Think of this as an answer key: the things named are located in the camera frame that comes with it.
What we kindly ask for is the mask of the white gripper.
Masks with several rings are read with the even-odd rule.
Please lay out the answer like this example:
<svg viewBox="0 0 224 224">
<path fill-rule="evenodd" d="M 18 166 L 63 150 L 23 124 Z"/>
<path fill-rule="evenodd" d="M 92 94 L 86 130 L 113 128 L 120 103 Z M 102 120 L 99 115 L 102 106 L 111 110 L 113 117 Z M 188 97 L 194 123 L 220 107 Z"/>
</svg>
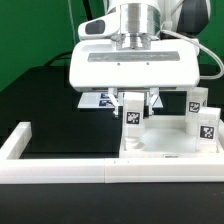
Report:
<svg viewBox="0 0 224 224">
<path fill-rule="evenodd" d="M 78 27 L 69 81 L 78 91 L 108 90 L 119 116 L 117 90 L 148 90 L 149 115 L 158 88 L 191 88 L 199 82 L 197 50 L 181 39 L 161 39 L 151 19 L 98 18 Z"/>
</svg>

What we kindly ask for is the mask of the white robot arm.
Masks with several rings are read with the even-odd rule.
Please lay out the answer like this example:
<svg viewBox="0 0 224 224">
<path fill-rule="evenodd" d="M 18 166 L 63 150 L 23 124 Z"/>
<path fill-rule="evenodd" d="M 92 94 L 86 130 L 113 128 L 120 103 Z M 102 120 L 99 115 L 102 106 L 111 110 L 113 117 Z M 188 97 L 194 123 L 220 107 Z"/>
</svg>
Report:
<svg viewBox="0 0 224 224">
<path fill-rule="evenodd" d="M 164 89 L 199 82 L 195 35 L 208 24 L 210 0 L 104 0 L 105 15 L 78 27 L 69 81 L 80 92 L 146 94 L 148 112 Z"/>
</svg>

